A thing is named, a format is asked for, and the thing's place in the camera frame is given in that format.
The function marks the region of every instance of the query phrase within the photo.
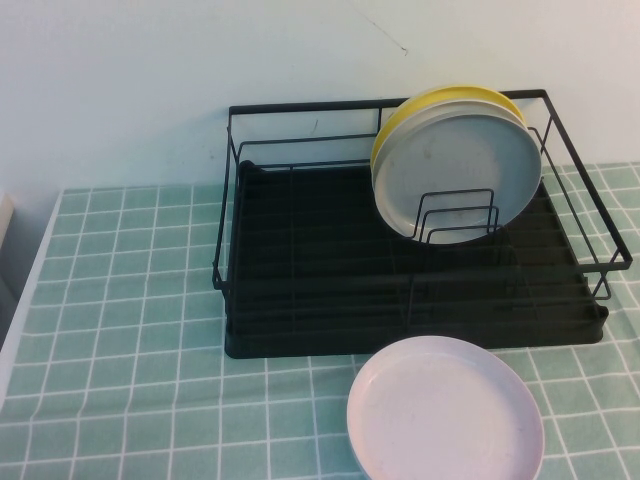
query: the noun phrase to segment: countertop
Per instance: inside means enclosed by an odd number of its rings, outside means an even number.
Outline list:
[[[636,256],[639,168],[589,167]],[[61,194],[0,353],[1,479],[365,478],[345,409],[367,356],[224,355],[211,286],[221,195]],[[609,278],[600,343],[495,352],[543,415],[541,479],[640,478],[640,269]]]

